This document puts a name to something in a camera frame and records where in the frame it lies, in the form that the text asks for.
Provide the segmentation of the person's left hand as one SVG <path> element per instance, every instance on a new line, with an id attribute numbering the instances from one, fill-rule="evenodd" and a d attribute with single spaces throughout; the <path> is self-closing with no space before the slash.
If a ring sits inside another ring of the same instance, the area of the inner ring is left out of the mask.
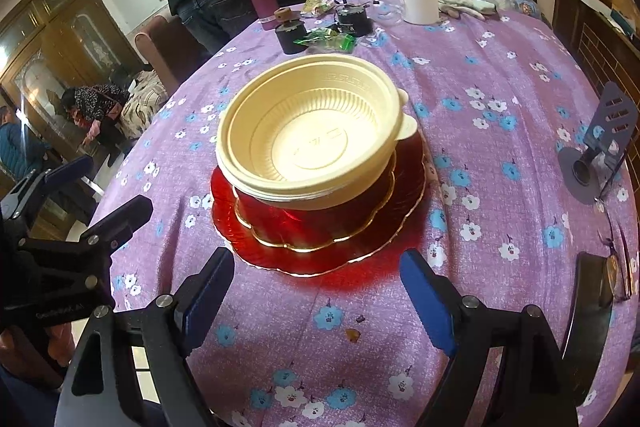
<path id="1" fill-rule="evenodd" d="M 60 369 L 66 369 L 75 351 L 72 324 L 50 327 L 46 329 L 46 336 L 48 357 Z M 58 389 L 64 381 L 64 377 L 17 327 L 10 327 L 1 333 L 1 365 L 21 381 L 41 389 Z"/>

